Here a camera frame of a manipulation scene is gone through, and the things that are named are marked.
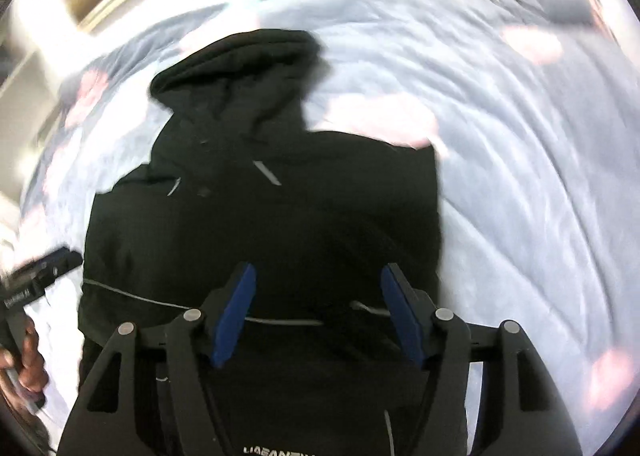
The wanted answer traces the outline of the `person's left hand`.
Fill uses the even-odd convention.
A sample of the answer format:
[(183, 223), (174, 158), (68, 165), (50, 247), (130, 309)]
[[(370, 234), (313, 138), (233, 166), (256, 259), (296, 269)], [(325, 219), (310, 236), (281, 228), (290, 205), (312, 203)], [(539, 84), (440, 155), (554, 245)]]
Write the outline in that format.
[(44, 359), (39, 348), (39, 335), (29, 316), (24, 319), (25, 337), (23, 341), (20, 368), (16, 368), (15, 358), (9, 350), (1, 349), (1, 369), (17, 371), (17, 381), (23, 395), (29, 402), (41, 408), (46, 402), (44, 390), (49, 383), (49, 375), (44, 368)]

